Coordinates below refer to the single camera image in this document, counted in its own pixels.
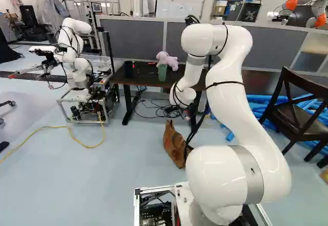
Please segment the yellow cable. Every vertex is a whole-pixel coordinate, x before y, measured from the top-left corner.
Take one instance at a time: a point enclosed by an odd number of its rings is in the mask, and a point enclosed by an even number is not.
[[[3,161],[5,161],[13,152],[17,151],[18,148],[20,148],[22,145],[24,145],[25,142],[27,142],[27,140],[33,136],[35,133],[39,132],[40,130],[42,130],[43,128],[53,128],[53,129],[59,129],[59,128],[67,128],[68,129],[68,132],[70,133],[70,136],[72,137],[72,139],[74,141],[76,141],[77,143],[81,144],[83,147],[85,148],[96,148],[96,147],[99,147],[105,140],[105,137],[106,137],[106,133],[105,133],[105,128],[104,128],[104,125],[103,125],[103,122],[101,121],[101,117],[100,115],[98,115],[99,117],[99,121],[100,121],[100,125],[101,125],[101,128],[102,128],[102,140],[99,144],[95,145],[95,146],[87,146],[85,144],[83,144],[81,141],[79,141],[78,139],[75,138],[75,136],[73,135],[73,132],[72,132],[72,129],[71,127],[69,126],[43,126],[37,130],[35,130],[32,134],[30,134],[21,144],[19,144],[17,147],[15,147],[13,150],[11,150],[10,152],[8,152],[6,154],[6,156],[4,156],[3,159],[0,160],[0,163],[2,163]]]

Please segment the aluminum frame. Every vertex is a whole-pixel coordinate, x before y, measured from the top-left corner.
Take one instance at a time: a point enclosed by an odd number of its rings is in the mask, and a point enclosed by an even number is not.
[[[153,187],[153,188],[148,188],[148,187],[142,187],[142,188],[135,188],[134,189],[134,199],[133,199],[133,205],[134,205],[134,226],[140,226],[140,195],[144,194],[152,194],[152,193],[159,193],[159,192],[168,192],[168,193],[173,193],[176,194],[175,187],[176,185],[168,185],[168,186],[159,186],[159,187]],[[176,196],[175,200],[172,202],[172,209],[174,206],[177,206],[176,203]],[[262,219],[262,222],[265,226],[273,226],[268,215],[264,211],[263,207],[261,204],[254,204],[254,207],[256,211],[258,212],[260,218]]]
[[[65,92],[65,94],[60,97],[60,99],[57,99],[56,100],[57,101],[57,104],[59,105],[59,108],[60,108],[60,110],[61,110],[62,114],[64,115],[64,117],[65,117],[65,119],[66,119],[67,122],[85,123],[85,124],[100,124],[100,123],[102,123],[102,124],[108,124],[109,117],[108,117],[108,113],[107,113],[107,110],[106,110],[106,105],[105,105],[105,100],[104,99],[100,99],[97,102],[101,105],[102,110],[105,113],[105,119],[106,119],[105,121],[101,121],[100,122],[100,121],[92,121],[92,120],[75,120],[72,117],[69,117],[67,115],[65,109],[64,109],[63,102],[82,102],[82,103],[87,103],[88,102],[87,99],[84,99],[84,100],[80,100],[80,99],[64,99],[64,97],[66,95],[68,95],[69,92],[71,92],[71,90],[72,89],[67,90]]]

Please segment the cubicle partition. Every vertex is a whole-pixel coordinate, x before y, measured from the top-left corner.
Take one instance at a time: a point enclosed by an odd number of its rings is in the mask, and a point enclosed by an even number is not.
[[[180,42],[186,27],[184,19],[100,15],[97,22],[109,33],[116,59],[155,61],[156,54],[164,50],[178,57],[179,62],[186,62],[187,54]],[[328,85],[328,31],[244,22],[226,24],[243,26],[253,37],[253,47],[242,68],[247,94],[272,94],[283,66]],[[108,55],[107,40],[101,37],[103,54]],[[318,39],[320,47],[313,48]],[[293,93],[296,96],[304,92],[294,88]]]

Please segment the metal frame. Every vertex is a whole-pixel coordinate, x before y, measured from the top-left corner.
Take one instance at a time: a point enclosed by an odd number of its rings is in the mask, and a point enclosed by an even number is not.
[[[168,185],[168,186],[159,186],[159,187],[153,187],[153,188],[148,188],[148,187],[142,187],[142,188],[135,188],[134,189],[134,199],[133,199],[133,205],[134,205],[134,226],[140,226],[139,224],[139,218],[140,218],[140,195],[144,194],[152,194],[152,193],[160,193],[160,192],[167,192],[167,193],[172,193],[175,195],[175,203],[172,202],[172,207],[176,206],[176,190],[175,187],[184,184],[187,182],[183,183],[177,183],[175,185]],[[265,226],[273,226],[268,215],[264,211],[264,208],[262,207],[261,204],[254,204],[256,211],[258,212],[260,218],[263,221],[263,224]]]
[[[159,186],[159,187],[143,187],[134,189],[134,198],[133,198],[133,205],[134,205],[134,226],[140,226],[139,218],[140,218],[140,195],[141,194],[152,194],[152,193],[159,193],[159,192],[168,192],[174,194],[174,185],[168,186]]]
[[[168,22],[175,22],[175,23],[184,23],[185,20],[182,18],[153,18],[153,17],[127,17],[127,16],[107,16],[107,15],[96,15],[96,21],[97,25],[100,25],[101,19],[114,19],[114,20],[138,20],[138,21],[152,21],[152,22],[163,22],[163,42],[162,47],[163,51],[166,50],[166,37],[167,37],[167,23]],[[222,24],[222,21],[219,20],[211,20],[209,21],[210,24],[218,25]],[[324,34],[328,35],[327,30],[318,30],[318,29],[310,29],[310,28],[303,28],[303,27],[295,27],[295,26],[282,26],[282,25],[268,25],[268,24],[258,24],[258,23],[249,23],[249,22],[241,22],[241,21],[225,21],[225,24],[227,25],[237,25],[237,26],[246,26],[246,27],[259,27],[259,28],[271,28],[271,29],[283,29],[283,30],[295,30],[295,31],[303,31],[307,32],[307,35],[300,46],[298,52],[296,53],[291,65],[290,69],[294,67],[296,64],[296,61],[302,51],[303,44],[305,40],[307,39],[309,33],[318,33],[318,34]],[[114,58],[114,59],[120,59],[120,60],[133,60],[135,58]],[[138,61],[144,61],[144,62],[152,62],[152,60],[147,59],[138,59]],[[322,72],[322,68],[325,66],[325,64],[328,62],[328,56],[326,59],[322,62],[321,66],[316,72],[306,72],[306,71],[297,71],[298,74],[301,75],[312,75],[312,76],[327,76],[326,72]],[[268,72],[279,72],[280,69],[269,69],[269,68],[257,68],[257,67],[242,67],[244,70],[256,70],[256,71],[268,71]]]
[[[89,41],[90,41],[90,46],[91,46],[91,48],[94,48],[94,45],[93,45],[93,41],[92,41],[92,38],[91,37],[94,37],[95,38],[95,40],[96,40],[96,47],[97,47],[97,49],[101,49],[101,47],[100,47],[100,41],[99,41],[99,35],[98,35],[98,31],[97,31],[97,27],[96,27],[96,20],[95,20],[95,18],[94,18],[94,15],[93,15],[93,9],[92,9],[92,5],[91,5],[91,3],[92,3],[92,0],[80,0],[80,2],[81,2],[81,5],[82,5],[82,8],[81,8],[81,17],[82,16],[84,16],[84,17],[86,17],[85,16],[85,5],[84,5],[84,3],[87,3],[87,6],[88,6],[88,8],[90,9],[90,11],[91,11],[91,15],[90,15],[90,18],[91,18],[91,22],[92,22],[92,24],[91,24],[91,26],[92,26],[92,30],[93,30],[93,32],[94,32],[94,35],[88,35],[87,37],[88,37],[88,39],[89,39]]]
[[[66,95],[68,95],[71,90],[72,89],[67,90],[65,92],[65,94],[60,97],[60,99],[57,99],[56,100],[57,101],[57,104],[60,107],[61,112],[63,113],[63,115],[64,115],[64,117],[66,119],[66,121],[68,121],[68,122],[76,122],[76,123],[85,123],[85,124],[100,124],[100,123],[108,124],[108,113],[107,113],[107,110],[106,110],[105,100],[104,99],[101,99],[101,100],[99,100],[97,102],[101,105],[102,110],[105,113],[105,119],[106,119],[105,121],[102,121],[102,122],[100,122],[100,121],[92,121],[92,120],[81,120],[81,121],[79,121],[79,120],[74,120],[74,119],[72,119],[72,117],[67,116],[67,113],[66,113],[66,111],[64,109],[64,106],[63,106],[63,102],[83,102],[83,103],[87,103],[87,101],[88,101],[87,99],[84,99],[84,100],[80,100],[80,99],[64,99],[64,97]]]

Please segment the brown paper bag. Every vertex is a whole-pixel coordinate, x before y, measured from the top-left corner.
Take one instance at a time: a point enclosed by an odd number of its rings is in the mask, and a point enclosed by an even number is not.
[[[185,151],[186,142],[183,136],[176,132],[172,120],[166,121],[165,132],[163,136],[164,149],[175,163],[175,165],[181,169],[186,166],[185,159],[183,158],[183,153]]]

